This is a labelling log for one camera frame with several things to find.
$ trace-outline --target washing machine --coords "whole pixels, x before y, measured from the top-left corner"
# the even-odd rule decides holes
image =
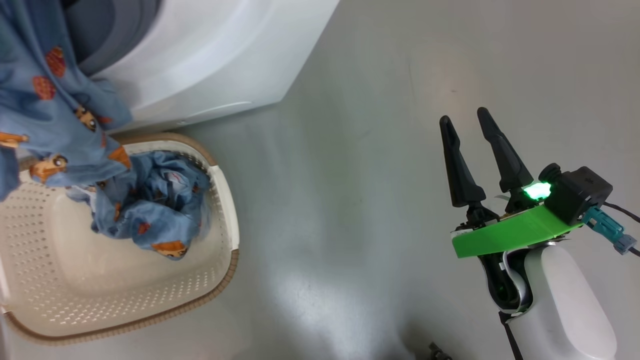
[[[78,0],[78,64],[162,131],[282,100],[339,0]]]

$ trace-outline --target green bracket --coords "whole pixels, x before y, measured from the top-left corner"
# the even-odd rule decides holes
[[[568,226],[545,206],[536,206],[496,224],[456,236],[453,248],[458,258],[493,254],[551,240],[580,226],[582,224]]]

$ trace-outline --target green light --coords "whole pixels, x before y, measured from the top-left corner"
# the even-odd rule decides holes
[[[528,188],[524,188],[524,192],[527,195],[534,199],[546,199],[549,195],[551,195],[551,184],[548,183],[537,183],[529,186]]]

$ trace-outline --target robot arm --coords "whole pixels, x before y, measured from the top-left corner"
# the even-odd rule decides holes
[[[482,205],[484,190],[467,168],[451,120],[442,117],[452,205],[468,206],[467,221],[452,232],[458,257],[479,258],[516,360],[613,360],[616,337],[604,311],[571,255],[555,246],[587,225],[620,254],[635,251],[635,239],[600,210],[612,186],[587,167],[562,173],[551,164],[539,176],[550,194],[529,196],[533,177],[488,110],[477,114],[500,189],[510,198],[502,216]]]

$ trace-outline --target blue fabric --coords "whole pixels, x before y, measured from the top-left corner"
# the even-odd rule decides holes
[[[94,201],[92,229],[111,238],[132,238],[148,250],[174,260],[184,256],[208,218],[204,194],[209,178],[172,152],[131,156],[131,171],[99,182],[95,198],[74,193],[76,201]]]
[[[105,130],[131,119],[108,82],[77,68],[59,1],[0,0],[0,200],[18,185],[16,147],[42,160],[31,177],[48,186],[126,171],[126,153]]]

